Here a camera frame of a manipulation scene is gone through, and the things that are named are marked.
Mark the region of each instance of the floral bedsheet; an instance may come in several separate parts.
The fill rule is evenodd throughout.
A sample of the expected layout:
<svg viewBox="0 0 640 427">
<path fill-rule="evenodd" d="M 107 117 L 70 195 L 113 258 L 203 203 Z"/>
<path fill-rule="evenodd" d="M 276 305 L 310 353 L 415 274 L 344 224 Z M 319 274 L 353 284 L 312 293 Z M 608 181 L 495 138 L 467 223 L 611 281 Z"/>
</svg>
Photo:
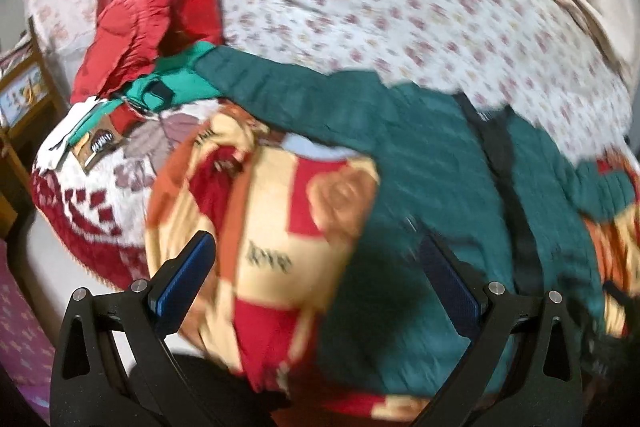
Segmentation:
<svg viewBox="0 0 640 427">
<path fill-rule="evenodd" d="M 552 0 L 223 0 L 228 44 L 328 72 L 376 70 L 388 84 L 463 90 L 476 105 L 510 103 L 571 160 L 622 144 L 626 87 L 594 42 Z M 68 156 L 34 173 L 34 201 L 70 252 L 123 287 L 146 275 L 150 185 L 164 159 L 216 108 L 164 112 L 85 176 Z"/>
</svg>

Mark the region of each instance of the green fabric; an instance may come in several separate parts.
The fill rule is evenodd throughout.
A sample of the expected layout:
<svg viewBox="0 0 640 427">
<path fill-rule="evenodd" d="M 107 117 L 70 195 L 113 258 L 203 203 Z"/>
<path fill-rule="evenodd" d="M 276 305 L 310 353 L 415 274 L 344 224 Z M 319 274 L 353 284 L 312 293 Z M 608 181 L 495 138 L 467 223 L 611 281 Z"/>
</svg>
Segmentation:
<svg viewBox="0 0 640 427">
<path fill-rule="evenodd" d="M 69 138 L 69 147 L 73 147 L 76 143 L 78 143 L 82 136 L 91 131 L 98 122 L 100 118 L 102 118 L 105 114 L 111 114 L 113 110 L 122 105 L 122 100 L 109 100 L 109 102 L 103 103 L 94 108 L 92 112 L 90 112 L 84 119 L 80 121 L 78 126 L 74 129 L 73 133 L 71 133 L 71 137 Z"/>
<path fill-rule="evenodd" d="M 224 46 L 196 63 L 224 96 L 259 120 L 372 156 L 380 189 L 364 234 L 323 321 L 319 367 L 331 380 L 383 394 L 433 396 L 468 341 L 453 329 L 425 275 L 406 260 L 414 218 L 448 238 L 487 281 L 513 288 L 502 201 L 478 140 L 455 100 L 377 74 L 323 75 Z M 514 188 L 536 239 L 547 291 L 577 299 L 602 326 L 596 255 L 580 212 L 611 219 L 634 200 L 623 172 L 574 169 L 542 129 L 513 114 Z M 488 387 L 498 390 L 507 350 Z"/>
<path fill-rule="evenodd" d="M 208 42 L 196 42 L 182 53 L 172 57 L 158 58 L 154 72 L 125 84 L 121 90 L 122 95 L 140 107 L 153 112 L 196 100 L 219 97 L 219 90 L 193 71 L 194 63 L 212 48 L 213 45 Z M 171 100 L 163 100 L 147 91 L 156 80 L 161 81 L 174 92 Z M 91 113 L 88 119 L 84 120 L 73 132 L 69 139 L 69 145 L 74 146 L 78 143 L 85 133 L 95 127 L 101 117 L 105 114 L 111 114 L 121 103 L 122 100 L 111 100 Z"/>
</svg>

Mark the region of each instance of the wooden frame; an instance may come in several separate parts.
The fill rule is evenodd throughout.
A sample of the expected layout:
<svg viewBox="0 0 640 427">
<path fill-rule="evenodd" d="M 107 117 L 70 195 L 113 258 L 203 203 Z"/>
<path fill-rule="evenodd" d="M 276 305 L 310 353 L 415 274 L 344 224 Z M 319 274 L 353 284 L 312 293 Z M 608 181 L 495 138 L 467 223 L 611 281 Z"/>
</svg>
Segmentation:
<svg viewBox="0 0 640 427">
<path fill-rule="evenodd" d="M 66 113 L 66 103 L 60 96 L 58 88 L 53 81 L 49 70 L 44 62 L 42 51 L 38 45 L 38 38 L 33 27 L 33 18 L 29 19 L 29 33 L 31 35 L 31 52 L 23 61 L 17 64 L 5 76 L 0 78 L 0 91 L 9 86 L 16 78 L 29 71 L 33 66 L 37 66 L 40 70 L 42 79 L 47 86 L 47 94 L 29 109 L 13 127 L 0 128 L 0 149 L 2 150 L 2 159 L 9 162 L 13 172 L 16 174 L 20 183 L 24 185 L 26 190 L 31 193 L 31 177 L 27 169 L 24 167 L 20 158 L 12 146 L 18 136 L 27 128 L 27 126 L 49 106 L 53 106 L 58 119 L 62 119 Z"/>
</svg>

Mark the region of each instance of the silver bolt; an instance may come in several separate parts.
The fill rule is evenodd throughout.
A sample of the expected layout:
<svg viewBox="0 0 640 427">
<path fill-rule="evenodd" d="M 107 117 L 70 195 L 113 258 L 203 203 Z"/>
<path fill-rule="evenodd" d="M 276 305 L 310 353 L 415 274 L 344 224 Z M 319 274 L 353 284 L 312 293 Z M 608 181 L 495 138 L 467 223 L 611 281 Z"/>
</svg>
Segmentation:
<svg viewBox="0 0 640 427">
<path fill-rule="evenodd" d="M 551 290 L 549 292 L 549 298 L 556 304 L 559 304 L 562 302 L 562 295 L 560 295 L 560 292 L 557 292 L 556 290 Z"/>
<path fill-rule="evenodd" d="M 494 295 L 502 295 L 504 293 L 504 284 L 499 282 L 490 282 L 489 291 Z"/>
<path fill-rule="evenodd" d="M 86 288 L 78 288 L 71 296 L 74 298 L 74 301 L 81 301 L 86 297 Z"/>
<path fill-rule="evenodd" d="M 146 290 L 146 280 L 138 279 L 137 281 L 133 281 L 133 283 L 131 284 L 131 290 L 135 293 L 140 293 Z"/>
</svg>

